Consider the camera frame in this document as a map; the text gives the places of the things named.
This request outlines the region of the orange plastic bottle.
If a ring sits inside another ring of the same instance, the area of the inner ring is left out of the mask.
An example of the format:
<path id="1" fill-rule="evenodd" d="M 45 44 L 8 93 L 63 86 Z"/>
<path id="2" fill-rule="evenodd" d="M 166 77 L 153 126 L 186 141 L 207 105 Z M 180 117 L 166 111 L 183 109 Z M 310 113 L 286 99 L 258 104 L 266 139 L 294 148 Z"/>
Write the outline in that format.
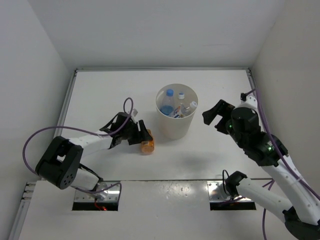
<path id="1" fill-rule="evenodd" d="M 152 135 L 151 130 L 148 129 L 147 131 L 152 136 L 152 140 L 151 141 L 143 141 L 140 144 L 140 150 L 145 155 L 152 154 L 154 152 L 154 150 L 155 150 L 155 139 L 154 139 L 154 137 Z"/>

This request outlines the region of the clear bottle blue label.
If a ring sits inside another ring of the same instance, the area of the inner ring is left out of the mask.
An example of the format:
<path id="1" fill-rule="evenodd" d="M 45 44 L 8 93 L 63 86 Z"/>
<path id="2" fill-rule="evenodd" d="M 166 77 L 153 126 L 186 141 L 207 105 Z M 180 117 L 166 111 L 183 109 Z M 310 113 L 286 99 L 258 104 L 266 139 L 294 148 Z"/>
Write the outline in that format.
<path id="1" fill-rule="evenodd" d="M 175 107 L 174 90 L 167 89 L 160 105 L 160 112 L 169 116 Z"/>

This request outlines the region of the clear bottle white label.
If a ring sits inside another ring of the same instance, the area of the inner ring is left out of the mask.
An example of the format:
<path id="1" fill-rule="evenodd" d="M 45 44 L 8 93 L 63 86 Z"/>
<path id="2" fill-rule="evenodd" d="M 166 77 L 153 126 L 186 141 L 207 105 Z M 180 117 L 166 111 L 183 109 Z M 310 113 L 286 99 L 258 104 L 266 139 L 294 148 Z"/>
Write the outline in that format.
<path id="1" fill-rule="evenodd" d="M 172 112 L 171 117 L 175 119 L 188 117 L 197 109 L 197 107 L 198 104 L 195 101 L 190 102 L 189 105 L 186 106 L 181 104 Z"/>

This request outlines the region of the clear unlabelled plastic bottle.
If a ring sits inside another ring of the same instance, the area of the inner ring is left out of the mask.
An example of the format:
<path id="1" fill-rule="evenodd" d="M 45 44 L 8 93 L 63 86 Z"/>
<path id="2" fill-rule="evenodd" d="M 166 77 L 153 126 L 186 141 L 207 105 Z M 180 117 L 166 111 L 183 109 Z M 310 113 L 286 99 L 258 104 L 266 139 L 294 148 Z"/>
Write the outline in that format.
<path id="1" fill-rule="evenodd" d="M 183 92 L 180 92 L 178 94 L 178 105 L 179 106 L 186 106 L 187 101 L 186 101 L 186 97 L 185 94 Z"/>

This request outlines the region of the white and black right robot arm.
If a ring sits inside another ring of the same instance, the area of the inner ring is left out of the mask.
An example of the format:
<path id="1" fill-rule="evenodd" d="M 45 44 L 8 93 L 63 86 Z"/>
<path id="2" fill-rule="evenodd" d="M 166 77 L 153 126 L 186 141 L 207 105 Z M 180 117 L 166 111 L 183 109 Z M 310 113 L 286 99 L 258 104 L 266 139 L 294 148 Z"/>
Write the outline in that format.
<path id="1" fill-rule="evenodd" d="M 240 95 L 234 106 L 221 99 L 202 113 L 205 125 L 221 116 L 215 129 L 230 136 L 244 154 L 269 174 L 286 197 L 274 194 L 254 183 L 246 174 L 235 171 L 222 179 L 225 203 L 249 198 L 282 221 L 298 240 L 320 238 L 320 196 L 295 167 L 288 149 L 268 127 L 258 95 Z"/>

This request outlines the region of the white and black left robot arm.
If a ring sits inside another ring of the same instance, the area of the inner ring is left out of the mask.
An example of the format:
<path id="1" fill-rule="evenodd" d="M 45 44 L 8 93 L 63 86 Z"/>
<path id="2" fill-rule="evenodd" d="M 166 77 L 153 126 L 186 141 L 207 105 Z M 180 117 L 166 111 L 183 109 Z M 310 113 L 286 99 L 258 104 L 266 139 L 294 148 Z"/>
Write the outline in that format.
<path id="1" fill-rule="evenodd" d="M 111 150 L 122 141 L 136 145 L 153 140 L 144 121 L 135 121 L 129 113 L 118 112 L 105 126 L 81 137 L 55 137 L 35 167 L 35 172 L 61 190 L 72 187 L 97 194 L 103 179 L 81 163 L 85 157 Z"/>

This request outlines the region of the cream plastic bin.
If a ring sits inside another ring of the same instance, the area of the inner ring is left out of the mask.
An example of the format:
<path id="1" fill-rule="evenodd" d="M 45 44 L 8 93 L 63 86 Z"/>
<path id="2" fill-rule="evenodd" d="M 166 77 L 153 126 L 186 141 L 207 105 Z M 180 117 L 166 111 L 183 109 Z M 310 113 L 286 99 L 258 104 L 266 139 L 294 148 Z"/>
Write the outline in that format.
<path id="1" fill-rule="evenodd" d="M 173 118 L 171 117 L 172 113 L 169 116 L 161 113 L 160 107 L 167 89 L 172 89 L 174 91 L 174 110 L 179 106 L 178 94 L 180 92 L 185 94 L 186 106 L 188 106 L 192 101 L 195 101 L 198 104 L 199 100 L 197 94 L 192 88 L 179 83 L 166 85 L 157 93 L 155 103 L 156 110 L 158 112 L 157 117 L 159 129 L 167 138 L 178 140 L 187 134 L 196 110 L 191 115 L 184 118 Z"/>

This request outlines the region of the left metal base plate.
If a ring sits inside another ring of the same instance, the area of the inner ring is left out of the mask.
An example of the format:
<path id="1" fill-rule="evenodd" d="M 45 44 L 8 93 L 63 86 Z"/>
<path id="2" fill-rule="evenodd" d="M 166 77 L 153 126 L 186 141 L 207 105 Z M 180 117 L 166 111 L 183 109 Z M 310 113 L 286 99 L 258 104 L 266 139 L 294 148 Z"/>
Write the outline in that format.
<path id="1" fill-rule="evenodd" d="M 116 203 L 121 195 L 122 184 L 120 182 L 102 181 L 97 184 L 94 191 L 99 193 L 85 193 L 79 190 L 75 191 L 75 203 Z"/>

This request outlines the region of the metal base plate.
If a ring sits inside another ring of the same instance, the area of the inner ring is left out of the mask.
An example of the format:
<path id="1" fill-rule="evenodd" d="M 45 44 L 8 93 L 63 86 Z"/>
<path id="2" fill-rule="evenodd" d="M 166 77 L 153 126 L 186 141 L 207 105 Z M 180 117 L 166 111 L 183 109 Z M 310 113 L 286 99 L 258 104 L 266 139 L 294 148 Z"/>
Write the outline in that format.
<path id="1" fill-rule="evenodd" d="M 99 193 L 85 193 L 79 190 L 75 191 L 75 203 L 116 203 L 121 195 L 122 184 L 120 182 L 102 181 L 97 184 L 94 191 Z"/>
<path id="2" fill-rule="evenodd" d="M 250 198 L 243 197 L 241 195 L 231 197 L 224 192 L 222 180 L 209 180 L 207 181 L 207 191 L 210 203 L 224 203 L 231 200 L 240 203 L 253 202 Z"/>

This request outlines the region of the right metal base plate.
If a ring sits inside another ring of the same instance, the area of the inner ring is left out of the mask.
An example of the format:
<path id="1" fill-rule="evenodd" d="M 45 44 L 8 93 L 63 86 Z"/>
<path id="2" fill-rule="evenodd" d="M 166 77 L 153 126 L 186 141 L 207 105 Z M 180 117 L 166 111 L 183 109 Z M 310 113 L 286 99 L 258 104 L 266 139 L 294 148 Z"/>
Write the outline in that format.
<path id="1" fill-rule="evenodd" d="M 222 180 L 209 180 L 207 181 L 207 191 L 210 203 L 224 203 L 231 200 L 240 203 L 253 202 L 250 198 L 243 197 L 241 195 L 231 197 L 224 192 Z"/>

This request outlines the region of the left aluminium frame rail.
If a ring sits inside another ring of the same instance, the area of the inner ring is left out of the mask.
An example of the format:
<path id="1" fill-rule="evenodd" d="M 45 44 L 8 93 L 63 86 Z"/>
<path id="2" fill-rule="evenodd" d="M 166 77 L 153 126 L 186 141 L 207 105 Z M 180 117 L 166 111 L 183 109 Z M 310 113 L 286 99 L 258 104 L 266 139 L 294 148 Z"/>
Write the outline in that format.
<path id="1" fill-rule="evenodd" d="M 65 122 L 66 113 L 68 111 L 68 106 L 70 103 L 77 73 L 78 69 L 72 71 L 70 80 L 68 81 L 66 93 L 63 97 L 62 107 L 58 116 L 58 120 L 55 126 L 62 126 Z M 43 131 L 38 131 L 37 134 L 31 134 L 31 136 L 26 139 L 25 143 L 22 146 L 22 163 L 29 165 L 29 167 L 27 168 L 28 170 L 36 170 L 36 165 L 47 150 L 50 142 L 54 137 L 60 135 L 61 132 L 61 128 L 51 128 Z M 9 231 L 9 240 L 19 239 L 31 203 L 33 191 L 36 186 L 36 181 L 40 179 L 40 177 L 36 177 L 34 180 L 28 180 L 25 183 L 21 197 L 19 198 L 17 213 L 14 217 L 13 224 Z"/>

